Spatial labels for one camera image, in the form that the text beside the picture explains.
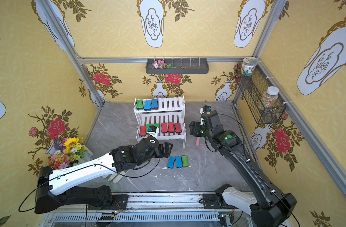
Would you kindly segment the blue eraser top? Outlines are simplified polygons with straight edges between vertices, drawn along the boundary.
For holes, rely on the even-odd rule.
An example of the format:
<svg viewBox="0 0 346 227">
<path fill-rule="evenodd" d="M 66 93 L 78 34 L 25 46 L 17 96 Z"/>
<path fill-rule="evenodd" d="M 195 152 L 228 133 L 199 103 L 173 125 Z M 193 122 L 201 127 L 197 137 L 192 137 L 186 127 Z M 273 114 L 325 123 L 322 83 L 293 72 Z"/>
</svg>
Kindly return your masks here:
<svg viewBox="0 0 346 227">
<path fill-rule="evenodd" d="M 152 102 L 151 100 L 145 100 L 144 101 L 144 111 L 151 111 L 152 107 Z"/>
<path fill-rule="evenodd" d="M 151 100 L 151 109 L 157 110 L 159 108 L 159 102 L 158 99 L 152 99 Z"/>
<path fill-rule="evenodd" d="M 183 161 L 182 161 L 182 157 L 181 156 L 175 157 L 175 160 L 176 160 L 176 167 L 177 168 L 183 167 Z"/>
<path fill-rule="evenodd" d="M 174 167 L 174 163 L 175 163 L 176 157 L 169 157 L 169 162 L 167 167 L 168 168 L 173 168 Z"/>
</svg>

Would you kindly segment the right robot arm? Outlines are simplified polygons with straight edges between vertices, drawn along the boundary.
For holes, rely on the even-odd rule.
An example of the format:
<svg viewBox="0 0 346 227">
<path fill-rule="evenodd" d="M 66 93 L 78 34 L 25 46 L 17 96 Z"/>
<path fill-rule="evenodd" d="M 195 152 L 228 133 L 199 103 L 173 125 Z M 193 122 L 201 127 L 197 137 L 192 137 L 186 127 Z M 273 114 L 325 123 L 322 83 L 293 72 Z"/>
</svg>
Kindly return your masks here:
<svg viewBox="0 0 346 227">
<path fill-rule="evenodd" d="M 283 193 L 245 153 L 243 141 L 231 130 L 225 130 L 217 111 L 203 106 L 199 122 L 191 122 L 190 135 L 204 138 L 236 168 L 250 187 L 253 196 L 232 186 L 222 186 L 216 192 L 225 204 L 239 208 L 251 216 L 258 227 L 280 227 L 293 215 L 297 204 L 291 193 Z"/>
</svg>

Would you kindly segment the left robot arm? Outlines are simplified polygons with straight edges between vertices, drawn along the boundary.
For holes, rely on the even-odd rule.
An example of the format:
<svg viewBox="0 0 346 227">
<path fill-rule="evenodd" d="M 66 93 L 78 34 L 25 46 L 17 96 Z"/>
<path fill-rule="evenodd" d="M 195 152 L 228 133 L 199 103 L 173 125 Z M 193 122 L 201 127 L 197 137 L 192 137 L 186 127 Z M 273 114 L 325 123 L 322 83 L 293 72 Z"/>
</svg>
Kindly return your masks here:
<svg viewBox="0 0 346 227">
<path fill-rule="evenodd" d="M 34 212 L 43 214 L 75 204 L 112 208 L 116 203 L 108 186 L 88 188 L 80 184 L 113 173 L 121 175 L 124 170 L 137 170 L 153 158 L 169 157 L 172 148 L 173 144 L 160 144 L 155 137 L 148 136 L 136 145 L 119 146 L 83 164 L 57 170 L 44 167 L 38 176 Z"/>
</svg>

